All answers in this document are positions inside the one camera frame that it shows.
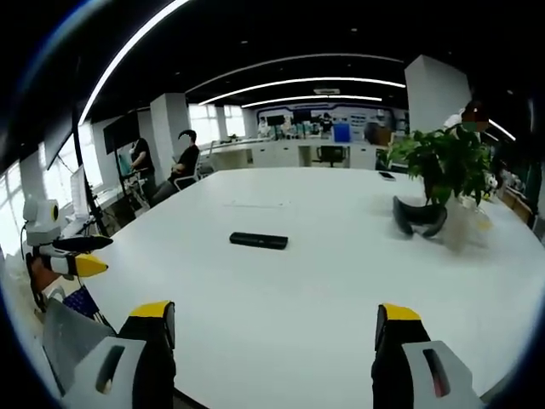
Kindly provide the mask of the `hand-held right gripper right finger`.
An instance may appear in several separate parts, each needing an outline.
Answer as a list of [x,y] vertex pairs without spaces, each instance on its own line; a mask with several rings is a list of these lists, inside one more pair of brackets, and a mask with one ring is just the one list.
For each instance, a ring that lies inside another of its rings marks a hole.
[[442,341],[430,339],[421,317],[391,303],[378,306],[374,408],[482,408],[468,367]]

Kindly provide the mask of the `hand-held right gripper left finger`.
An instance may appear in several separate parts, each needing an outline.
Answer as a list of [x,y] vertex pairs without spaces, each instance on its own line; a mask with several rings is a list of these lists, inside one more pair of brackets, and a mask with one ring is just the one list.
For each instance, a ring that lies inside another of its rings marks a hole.
[[65,408],[172,408],[175,303],[143,304],[117,333],[106,334],[72,360]]

